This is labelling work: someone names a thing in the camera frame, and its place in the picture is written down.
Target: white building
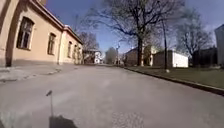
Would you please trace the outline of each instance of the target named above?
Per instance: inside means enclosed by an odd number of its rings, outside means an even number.
[[[101,64],[102,63],[102,54],[100,51],[95,52],[95,59],[94,64]]]
[[[218,64],[224,66],[224,24],[215,30],[217,51],[218,51]]]
[[[165,65],[165,55],[163,52],[158,52],[153,55],[153,66],[154,67],[164,67]],[[167,66],[170,68],[187,68],[188,67],[188,56],[175,51],[167,52]]]

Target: yellow building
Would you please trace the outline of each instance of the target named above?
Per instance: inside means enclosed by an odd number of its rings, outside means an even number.
[[[46,0],[0,3],[0,66],[82,63],[81,40],[42,3]]]

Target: sidewalk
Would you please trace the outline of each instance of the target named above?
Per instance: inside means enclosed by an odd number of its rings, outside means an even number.
[[[0,84],[33,78],[41,75],[53,75],[61,71],[70,71],[77,68],[75,65],[35,65],[24,67],[0,68]]]

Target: building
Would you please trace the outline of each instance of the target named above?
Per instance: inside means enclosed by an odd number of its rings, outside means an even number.
[[[218,64],[224,67],[224,24],[215,30],[218,52]]]
[[[157,53],[156,47],[148,45],[144,48],[144,65],[153,66],[153,55]],[[125,65],[134,66],[137,65],[138,60],[138,47],[131,49],[125,53],[124,63]]]
[[[165,52],[158,52],[153,55],[153,66],[154,67],[165,67]],[[167,66],[169,68],[187,68],[188,67],[188,56],[175,51],[167,51]]]
[[[46,0],[3,0],[0,66],[82,63],[81,40],[44,4]]]
[[[83,50],[85,64],[101,64],[103,63],[102,53],[99,50]]]
[[[193,66],[211,67],[217,66],[217,48],[202,49],[195,51],[192,57]]]

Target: street lamp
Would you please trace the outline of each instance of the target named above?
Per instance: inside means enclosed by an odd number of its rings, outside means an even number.
[[[159,8],[160,8],[160,1],[158,0],[157,1],[157,4],[158,4],[158,6],[159,6]],[[168,71],[168,68],[167,68],[167,41],[166,41],[166,28],[165,28],[165,24],[164,24],[164,19],[163,19],[163,17],[162,17],[162,19],[161,19],[161,22],[162,22],[162,27],[163,27],[163,36],[164,36],[164,47],[165,47],[165,50],[164,50],[164,59],[165,59],[165,64],[164,64],[164,68],[165,68],[165,70],[166,70],[166,72],[169,72]]]
[[[119,65],[119,49],[120,49],[120,44],[118,43],[117,48],[116,48],[116,51],[117,51],[117,66]]]

